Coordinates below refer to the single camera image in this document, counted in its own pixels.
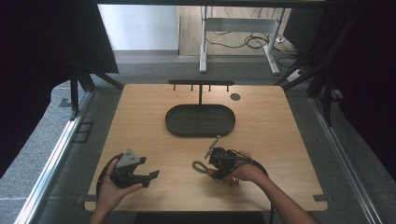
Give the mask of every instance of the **gray floor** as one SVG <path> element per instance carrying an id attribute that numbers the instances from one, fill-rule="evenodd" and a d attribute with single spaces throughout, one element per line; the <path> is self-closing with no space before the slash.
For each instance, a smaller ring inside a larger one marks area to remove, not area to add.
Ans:
<path id="1" fill-rule="evenodd" d="M 271 74 L 264 57 L 210 57 L 207 73 L 199 73 L 197 57 L 177 57 L 174 52 L 117 52 L 120 74 L 111 75 L 126 83 L 166 83 L 170 78 L 230 79 L 237 85 L 272 85 L 279 77 Z M 121 91 L 100 78 L 93 77 L 97 86 L 82 119 L 91 125 L 86 133 L 76 133 L 66 149 L 60 168 L 49 185 L 33 223 L 88 223 L 91 213 L 83 208 L 92 176 L 100 157 L 106 135 L 114 116 Z M 315 113 L 302 83 L 286 92 L 290 108 L 304 139 L 309 156 L 326 195 L 329 208 L 313 214 L 322 223 L 369 223 L 361 209 L 345 171 L 334 154 L 329 138 Z M 21 155 L 0 180 L 0 222 L 13 223 L 31 192 L 64 125 L 70 108 L 59 107 L 69 98 L 68 83 L 55 88 L 52 103 L 37 126 Z M 356 175 L 372 199 L 383 223 L 396 223 L 396 184 L 374 153 L 332 104 L 333 129 L 347 154 Z M 115 212 L 109 223 L 134 223 L 135 213 Z"/>

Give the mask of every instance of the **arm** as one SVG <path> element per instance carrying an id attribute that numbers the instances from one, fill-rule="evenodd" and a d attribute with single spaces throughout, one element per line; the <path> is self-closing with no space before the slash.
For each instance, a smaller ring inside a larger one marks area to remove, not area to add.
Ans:
<path id="1" fill-rule="evenodd" d="M 113 211 L 113 209 L 120 204 L 126 195 L 143 188 L 142 184 L 136 184 L 127 189 L 120 189 L 110 180 L 111 171 L 113 170 L 117 161 L 118 160 L 114 160 L 108 166 L 106 175 L 99 191 L 98 202 L 96 204 L 95 210 L 93 211 L 90 224 L 107 223 L 108 215 L 110 215 L 111 211 Z"/>
<path id="2" fill-rule="evenodd" d="M 237 168 L 232 172 L 232 177 L 255 183 L 274 205 L 284 223 L 318 223 L 314 217 L 305 212 L 297 202 L 280 189 L 258 167 L 246 162 L 238 162 Z"/>

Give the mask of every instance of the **white wall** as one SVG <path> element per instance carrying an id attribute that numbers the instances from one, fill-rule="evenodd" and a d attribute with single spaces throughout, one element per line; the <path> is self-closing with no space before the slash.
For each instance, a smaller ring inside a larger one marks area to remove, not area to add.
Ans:
<path id="1" fill-rule="evenodd" d="M 178 49 L 177 7 L 98 7 L 113 50 Z"/>

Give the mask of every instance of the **person's left hand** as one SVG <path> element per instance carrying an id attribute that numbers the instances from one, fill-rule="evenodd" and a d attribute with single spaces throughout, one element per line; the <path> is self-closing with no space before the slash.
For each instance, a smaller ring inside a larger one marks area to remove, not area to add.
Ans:
<path id="1" fill-rule="evenodd" d="M 132 185 L 126 189 L 117 187 L 110 179 L 111 172 L 113 171 L 117 162 L 118 160 L 114 160 L 108 166 L 106 174 L 103 178 L 102 186 L 99 190 L 96 207 L 106 213 L 110 213 L 114 208 L 116 208 L 126 195 L 143 188 L 141 183 Z"/>

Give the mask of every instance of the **wooden table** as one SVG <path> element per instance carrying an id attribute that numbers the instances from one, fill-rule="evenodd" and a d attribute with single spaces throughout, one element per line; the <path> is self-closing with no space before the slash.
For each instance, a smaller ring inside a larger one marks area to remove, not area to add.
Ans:
<path id="1" fill-rule="evenodd" d="M 126 85 L 88 194 L 95 194 L 96 180 L 106 163 L 130 148 L 138 157 L 148 158 L 135 170 L 136 175 L 161 171 L 147 189 L 128 195 L 116 210 L 269 210 L 268 199 L 254 184 L 241 182 L 239 187 L 229 188 L 192 169 L 193 161 L 208 163 L 204 156 L 214 138 L 183 138 L 166 130 L 166 112 L 174 105 L 197 104 L 198 89 L 176 86 L 173 91 L 172 85 Z M 233 131 L 221 137 L 217 147 L 250 152 L 302 208 L 325 210 L 326 202 L 314 200 L 313 195 L 323 192 L 283 90 L 276 86 L 207 89 L 204 86 L 203 104 L 227 105 L 236 117 Z M 238 93 L 240 100 L 231 99 L 232 93 Z M 85 207 L 92 211 L 95 203 L 85 202 Z"/>

